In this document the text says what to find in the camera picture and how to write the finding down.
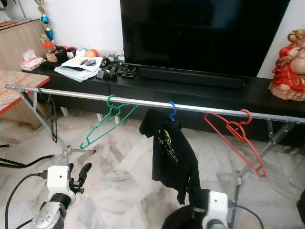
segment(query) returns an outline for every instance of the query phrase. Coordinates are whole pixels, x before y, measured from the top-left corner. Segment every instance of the tv screen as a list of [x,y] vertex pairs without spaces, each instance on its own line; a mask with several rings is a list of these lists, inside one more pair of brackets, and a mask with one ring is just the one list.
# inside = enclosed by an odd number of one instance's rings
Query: tv screen
[[289,0],[121,0],[125,62],[255,77]]

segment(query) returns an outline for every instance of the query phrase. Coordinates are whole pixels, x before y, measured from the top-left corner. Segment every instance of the green hanger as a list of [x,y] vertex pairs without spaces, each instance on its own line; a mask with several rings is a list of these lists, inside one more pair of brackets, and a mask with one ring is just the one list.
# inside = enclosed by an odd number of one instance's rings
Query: green hanger
[[[112,105],[112,104],[109,104],[109,100],[112,98],[112,97],[115,97],[115,95],[110,95],[106,101],[107,103],[107,106],[110,107],[110,110],[109,110],[109,113],[90,131],[90,133],[87,134],[86,136],[86,140],[87,140],[87,145],[86,146],[83,146],[83,142],[81,143],[80,145],[80,148],[81,149],[84,149],[86,147],[88,147],[89,145],[91,145],[93,142],[99,140],[100,138],[104,137],[106,134],[108,134],[110,131],[112,131],[113,129],[115,129],[118,125],[120,125],[137,107],[138,105],[134,105],[134,108],[117,124],[115,125],[113,128],[111,128],[110,130],[108,130],[106,133],[102,134],[101,136],[99,136],[98,138],[94,139],[93,141],[90,141],[89,140],[89,137],[90,135],[93,133],[94,130],[96,130],[97,128],[99,128],[99,126],[103,123],[103,121],[105,119],[108,119],[108,121],[112,121],[113,119],[115,119],[115,117],[119,116],[121,114],[121,107],[125,107],[125,106],[128,106],[129,104],[122,104],[120,106],[115,106],[115,105]],[[119,112],[113,116],[112,118],[110,117],[112,115],[112,111],[113,109],[115,110],[119,110]]]

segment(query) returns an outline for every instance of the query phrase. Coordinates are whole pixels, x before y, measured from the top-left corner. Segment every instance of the soundbar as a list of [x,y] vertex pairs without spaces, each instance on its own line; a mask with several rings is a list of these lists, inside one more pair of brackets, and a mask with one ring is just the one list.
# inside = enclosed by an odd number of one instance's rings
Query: soundbar
[[142,78],[155,80],[167,80],[234,89],[240,89],[244,85],[241,77],[219,76],[213,73],[151,66],[141,66],[139,69],[139,75]]

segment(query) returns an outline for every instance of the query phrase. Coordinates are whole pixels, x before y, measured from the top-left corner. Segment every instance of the plastic hanger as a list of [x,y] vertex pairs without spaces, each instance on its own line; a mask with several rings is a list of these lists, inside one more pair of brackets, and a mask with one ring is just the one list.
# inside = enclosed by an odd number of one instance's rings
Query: plastic hanger
[[177,114],[177,107],[175,105],[175,103],[173,101],[169,101],[168,103],[170,103],[171,105],[173,105],[173,112],[169,115],[169,118],[172,121],[175,121],[175,119],[173,118],[173,116],[175,116]]
[[[128,106],[129,104],[122,104],[120,106],[115,106],[115,105],[112,105],[112,104],[109,104],[109,100],[112,98],[112,97],[115,97],[115,95],[110,95],[108,98],[107,98],[107,106],[110,107],[110,110],[109,110],[109,113],[87,134],[86,136],[86,140],[87,140],[87,145],[83,145],[84,143],[82,142],[81,145],[80,145],[80,148],[81,149],[84,149],[86,147],[88,147],[89,145],[91,145],[93,142],[99,140],[100,138],[104,137],[106,134],[108,134],[110,131],[112,131],[113,129],[115,129],[118,125],[120,125],[137,107],[138,105],[134,105],[133,109],[117,124],[115,125],[113,128],[111,128],[110,130],[108,130],[106,133],[102,134],[101,136],[99,136],[98,138],[94,139],[93,141],[90,141],[89,140],[89,137],[90,135],[93,133],[93,131],[95,131],[97,128],[99,128],[99,126],[104,122],[104,120],[108,120],[109,122],[112,121],[113,119],[115,119],[117,116],[119,116],[121,114],[121,108],[122,107],[125,107],[125,106]],[[118,113],[116,115],[114,115],[113,117],[111,117],[112,115],[112,111],[113,110],[118,110]]]
[[246,142],[248,143],[248,145],[251,147],[251,149],[253,150],[253,152],[255,153],[260,166],[259,167],[255,167],[255,165],[253,165],[234,145],[232,145],[232,143],[222,134],[219,132],[219,130],[207,119],[207,116],[209,115],[208,113],[205,114],[204,119],[207,121],[207,123],[216,131],[216,133],[218,133],[218,135],[235,151],[239,154],[239,156],[249,165],[251,166],[258,175],[260,175],[261,177],[266,177],[267,176],[267,172],[264,169],[263,173],[260,172],[260,170],[262,168],[264,168],[264,162],[261,159],[261,157],[259,156],[259,154],[257,153],[256,149],[254,148],[254,146],[252,145],[252,143],[246,138],[246,134],[245,131],[242,127],[242,125],[248,125],[251,121],[252,121],[252,115],[248,110],[242,109],[241,111],[246,112],[249,116],[249,119],[247,122],[234,122],[234,121],[228,121],[225,118],[221,117],[218,114],[211,114],[214,115],[215,117],[220,118],[221,120],[223,120],[226,125],[225,127],[238,139],[238,141],[240,142]]

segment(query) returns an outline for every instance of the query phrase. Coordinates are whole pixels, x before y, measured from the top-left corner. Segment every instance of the clothes rack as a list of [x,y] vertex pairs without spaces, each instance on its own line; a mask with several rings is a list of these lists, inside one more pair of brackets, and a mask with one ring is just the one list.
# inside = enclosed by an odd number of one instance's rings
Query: clothes rack
[[[107,101],[108,96],[105,95],[98,95],[98,94],[85,94],[85,93],[78,93],[78,92],[69,92],[69,91],[60,91],[60,90],[52,90],[52,89],[44,89],[44,88],[35,88],[35,87],[26,87],[20,85],[6,85],[7,89],[17,91],[21,98],[25,101],[27,106],[35,113],[38,119],[42,122],[42,124],[48,129],[50,133],[53,132],[51,129],[50,124],[48,121],[43,117],[43,115],[36,109],[37,107],[37,93],[44,93],[44,94],[53,94],[53,95],[61,95],[61,96],[69,96],[75,98],[82,98],[82,99],[93,99],[93,100],[101,100]],[[34,97],[33,101],[30,99],[26,92],[33,92]],[[111,102],[116,103],[123,103],[123,104],[134,104],[134,105],[141,105],[141,106],[150,106],[150,107],[160,107],[160,108],[169,108],[173,109],[173,106],[169,103],[160,103],[154,101],[145,101],[145,100],[137,100],[137,99],[127,99],[127,98],[119,98],[119,97],[112,97],[109,99]],[[248,114],[242,111],[233,111],[233,110],[224,110],[224,109],[215,109],[209,107],[199,107],[199,106],[190,106],[190,105],[175,105],[178,110],[184,111],[192,111],[192,112],[201,112],[201,113],[213,113],[218,115],[230,115],[230,116],[238,116],[238,117],[248,117]],[[281,116],[281,115],[273,115],[273,114],[261,114],[261,113],[251,113],[252,118],[255,119],[263,119],[266,120],[266,124],[268,127],[268,135],[269,141],[266,143],[265,147],[260,151],[259,155],[263,158],[277,143],[279,143],[288,133],[293,129],[295,125],[298,124],[305,124],[305,118],[299,117],[291,117],[291,116]],[[284,124],[282,127],[274,133],[272,121],[280,121]],[[66,146],[63,140],[58,136],[58,143],[63,148],[62,155],[65,158],[68,158],[72,152],[84,152],[84,153],[94,153],[94,150],[80,150],[80,149],[73,149],[71,146]],[[251,161],[253,165],[258,163],[258,159],[254,159]],[[235,189],[234,189],[234,201],[238,201],[239,195],[239,188],[242,184],[242,178],[251,170],[251,167],[247,164],[241,171],[237,171],[235,176]],[[235,218],[235,209],[231,215],[231,224],[234,223]]]

